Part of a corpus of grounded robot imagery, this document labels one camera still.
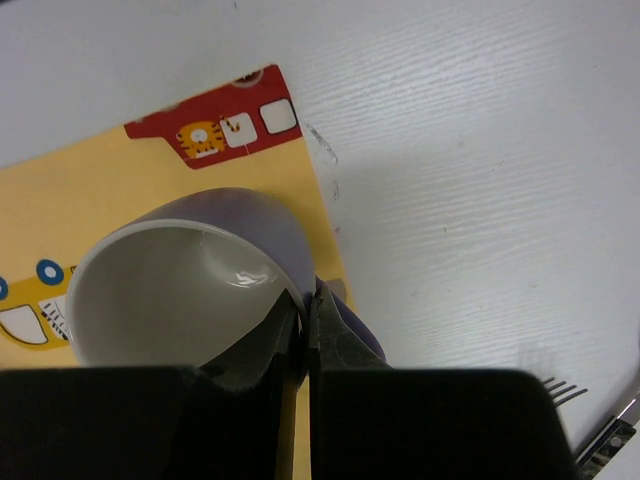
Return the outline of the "yellow car print cloth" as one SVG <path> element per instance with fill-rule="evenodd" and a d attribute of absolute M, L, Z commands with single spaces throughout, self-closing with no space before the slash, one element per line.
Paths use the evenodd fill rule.
<path fill-rule="evenodd" d="M 1 172 L 1 363 L 68 366 L 64 295 L 103 234 L 213 187 L 275 195 L 302 223 L 318 275 L 349 295 L 311 157 L 275 65 Z"/>

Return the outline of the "metal fork black handle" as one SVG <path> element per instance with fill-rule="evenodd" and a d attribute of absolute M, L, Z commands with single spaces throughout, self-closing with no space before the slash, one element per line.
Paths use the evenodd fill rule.
<path fill-rule="evenodd" d="M 639 373 L 604 380 L 542 375 L 576 462 L 639 393 Z"/>

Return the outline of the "purple mug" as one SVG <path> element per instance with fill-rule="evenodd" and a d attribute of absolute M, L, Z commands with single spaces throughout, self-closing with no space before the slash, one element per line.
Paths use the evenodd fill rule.
<path fill-rule="evenodd" d="M 76 267 L 66 295 L 84 367 L 194 366 L 261 375 L 278 341 L 279 299 L 309 316 L 319 281 L 308 236 L 274 197 L 217 188 L 115 230 Z"/>

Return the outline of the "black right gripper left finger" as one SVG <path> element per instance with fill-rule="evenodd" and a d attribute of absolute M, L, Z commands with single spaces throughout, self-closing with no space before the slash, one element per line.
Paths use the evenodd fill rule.
<path fill-rule="evenodd" d="M 298 312 L 282 293 L 200 368 L 5 370 L 5 479 L 288 479 Z"/>

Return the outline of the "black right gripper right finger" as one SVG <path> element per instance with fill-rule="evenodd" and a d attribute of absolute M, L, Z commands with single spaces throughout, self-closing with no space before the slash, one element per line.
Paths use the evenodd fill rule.
<path fill-rule="evenodd" d="M 552 400 L 512 369 L 399 369 L 320 289 L 309 321 L 316 479 L 574 479 Z"/>

